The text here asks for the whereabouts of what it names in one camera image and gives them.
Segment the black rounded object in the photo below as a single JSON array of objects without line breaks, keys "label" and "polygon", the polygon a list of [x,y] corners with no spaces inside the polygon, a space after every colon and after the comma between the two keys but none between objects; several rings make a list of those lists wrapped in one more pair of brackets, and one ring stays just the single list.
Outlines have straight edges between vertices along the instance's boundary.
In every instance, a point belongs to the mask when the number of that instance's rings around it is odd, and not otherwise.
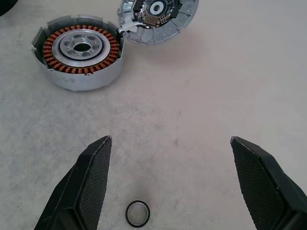
[{"label": "black rounded object", "polygon": [[18,0],[0,0],[0,16],[6,14],[17,2]]}]

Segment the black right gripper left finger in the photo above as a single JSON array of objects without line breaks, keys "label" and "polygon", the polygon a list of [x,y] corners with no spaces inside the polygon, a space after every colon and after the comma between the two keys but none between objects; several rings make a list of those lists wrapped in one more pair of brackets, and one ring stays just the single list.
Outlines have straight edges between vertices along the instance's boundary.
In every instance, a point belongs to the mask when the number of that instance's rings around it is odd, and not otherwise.
[{"label": "black right gripper left finger", "polygon": [[53,190],[34,230],[97,230],[112,137],[90,144]]}]

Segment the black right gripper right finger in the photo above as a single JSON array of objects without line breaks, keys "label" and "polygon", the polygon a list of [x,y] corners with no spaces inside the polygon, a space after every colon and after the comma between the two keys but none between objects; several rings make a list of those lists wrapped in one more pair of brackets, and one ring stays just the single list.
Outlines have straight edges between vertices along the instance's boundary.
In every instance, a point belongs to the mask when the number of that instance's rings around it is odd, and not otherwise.
[{"label": "black right gripper right finger", "polygon": [[241,193],[257,230],[307,230],[307,195],[276,159],[240,137],[231,138]]}]

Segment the silver motor cover circuit board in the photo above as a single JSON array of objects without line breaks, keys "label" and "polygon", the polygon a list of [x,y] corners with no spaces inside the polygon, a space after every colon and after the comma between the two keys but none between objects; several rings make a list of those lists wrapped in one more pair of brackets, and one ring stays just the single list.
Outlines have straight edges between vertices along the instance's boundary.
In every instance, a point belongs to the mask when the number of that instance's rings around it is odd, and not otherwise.
[{"label": "silver motor cover circuit board", "polygon": [[198,6],[199,0],[121,0],[118,32],[131,42],[155,46],[186,28]]}]

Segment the silver motor housing copper windings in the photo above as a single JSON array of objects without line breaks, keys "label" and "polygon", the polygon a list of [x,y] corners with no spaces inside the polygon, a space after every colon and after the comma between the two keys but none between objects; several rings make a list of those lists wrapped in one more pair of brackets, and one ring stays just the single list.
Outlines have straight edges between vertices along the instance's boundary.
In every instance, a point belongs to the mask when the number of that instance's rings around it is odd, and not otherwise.
[{"label": "silver motor housing copper windings", "polygon": [[70,91],[90,91],[114,82],[123,70],[123,51],[118,28],[90,15],[56,18],[32,41],[44,76]]}]

